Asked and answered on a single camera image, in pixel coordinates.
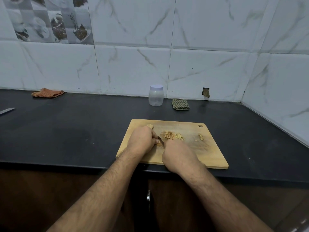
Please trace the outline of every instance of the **kitchen knife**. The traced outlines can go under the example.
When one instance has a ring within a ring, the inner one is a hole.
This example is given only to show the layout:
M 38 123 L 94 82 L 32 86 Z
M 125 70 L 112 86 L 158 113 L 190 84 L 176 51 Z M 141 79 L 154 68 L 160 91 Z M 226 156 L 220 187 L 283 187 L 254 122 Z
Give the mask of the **kitchen knife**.
M 11 107 L 11 108 L 5 109 L 5 110 L 3 110 L 3 111 L 0 111 L 0 115 L 3 114 L 3 113 L 8 112 L 8 111 L 10 111 L 10 110 L 13 110 L 13 109 L 15 109 L 15 107 Z
M 164 141 L 162 141 L 159 135 L 158 135 L 158 139 L 160 140 L 161 144 L 164 146 Z

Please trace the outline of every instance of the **hand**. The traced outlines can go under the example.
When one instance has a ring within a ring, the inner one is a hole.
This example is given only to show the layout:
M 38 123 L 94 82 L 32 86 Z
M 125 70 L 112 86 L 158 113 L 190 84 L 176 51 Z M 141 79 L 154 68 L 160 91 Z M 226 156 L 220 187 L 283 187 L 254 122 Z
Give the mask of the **hand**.
M 204 167 L 184 141 L 170 139 L 164 144 L 162 162 L 171 172 L 183 177 L 184 173 L 191 173 L 198 167 Z
M 142 157 L 157 143 L 159 140 L 156 133 L 151 128 L 144 126 L 134 129 L 127 148 Z

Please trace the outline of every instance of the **wooden cutting board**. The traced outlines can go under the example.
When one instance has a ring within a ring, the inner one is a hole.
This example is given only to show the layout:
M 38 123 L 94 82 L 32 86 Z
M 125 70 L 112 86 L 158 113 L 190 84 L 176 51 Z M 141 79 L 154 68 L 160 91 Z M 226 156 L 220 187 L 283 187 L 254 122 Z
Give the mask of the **wooden cutting board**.
M 152 124 L 154 126 L 153 130 L 163 141 L 167 140 L 164 138 L 164 135 L 161 134 L 164 131 L 180 133 L 184 138 L 184 142 L 188 144 L 188 146 L 196 153 L 198 159 L 208 168 L 227 169 L 229 167 L 206 125 L 191 122 L 132 119 L 116 157 L 127 147 L 128 140 L 133 130 L 139 126 L 145 126 L 147 124 Z M 204 136 L 205 139 L 203 141 L 199 138 L 198 133 L 201 133 Z M 163 152 L 164 147 L 162 144 L 157 144 L 143 157 L 141 163 L 163 164 Z

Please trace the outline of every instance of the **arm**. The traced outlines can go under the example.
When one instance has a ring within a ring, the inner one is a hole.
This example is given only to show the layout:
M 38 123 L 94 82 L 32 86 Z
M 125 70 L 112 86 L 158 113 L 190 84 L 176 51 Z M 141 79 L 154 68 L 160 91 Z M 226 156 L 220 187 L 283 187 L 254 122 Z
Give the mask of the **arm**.
M 135 129 L 127 148 L 112 166 L 48 231 L 111 231 L 133 171 L 144 154 L 159 142 L 157 138 L 146 126 Z
M 180 140 L 168 140 L 162 161 L 192 188 L 219 231 L 272 231 L 235 198 Z

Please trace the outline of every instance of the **white jar lid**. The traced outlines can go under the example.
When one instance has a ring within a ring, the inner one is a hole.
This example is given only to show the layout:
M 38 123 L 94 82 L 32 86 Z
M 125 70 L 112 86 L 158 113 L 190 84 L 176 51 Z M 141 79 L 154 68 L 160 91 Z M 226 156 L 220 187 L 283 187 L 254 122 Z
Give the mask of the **white jar lid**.
M 151 85 L 150 90 L 163 90 L 163 85 Z

